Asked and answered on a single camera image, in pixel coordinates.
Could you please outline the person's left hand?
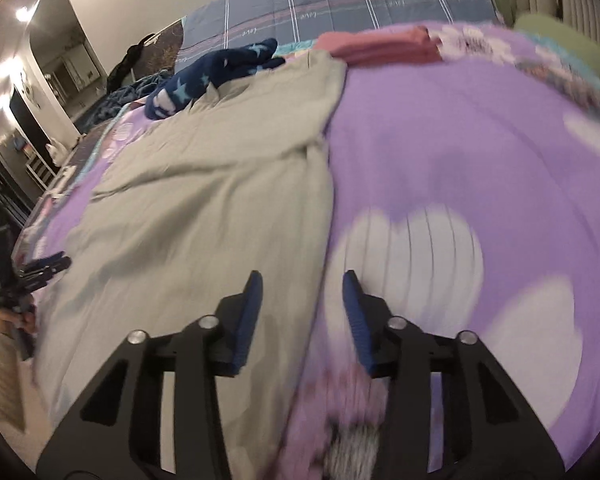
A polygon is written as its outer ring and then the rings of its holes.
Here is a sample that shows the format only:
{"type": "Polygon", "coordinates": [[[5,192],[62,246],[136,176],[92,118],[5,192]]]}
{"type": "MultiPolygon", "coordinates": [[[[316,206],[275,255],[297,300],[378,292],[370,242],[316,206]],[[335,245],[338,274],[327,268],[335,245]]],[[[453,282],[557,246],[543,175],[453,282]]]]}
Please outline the person's left hand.
{"type": "Polygon", "coordinates": [[[21,328],[28,334],[36,332],[35,316],[32,312],[18,313],[0,309],[0,332],[9,334],[13,328],[21,328]]]}

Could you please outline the beige knit sweater forearm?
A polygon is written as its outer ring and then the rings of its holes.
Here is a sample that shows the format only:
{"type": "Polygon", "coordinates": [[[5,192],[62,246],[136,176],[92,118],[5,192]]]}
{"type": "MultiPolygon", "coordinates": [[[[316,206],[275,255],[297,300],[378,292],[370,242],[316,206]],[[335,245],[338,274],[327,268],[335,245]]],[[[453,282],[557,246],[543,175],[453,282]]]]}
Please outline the beige knit sweater forearm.
{"type": "Polygon", "coordinates": [[[16,317],[0,309],[0,422],[26,431],[26,415],[20,387],[19,354],[12,336],[16,317]]]}

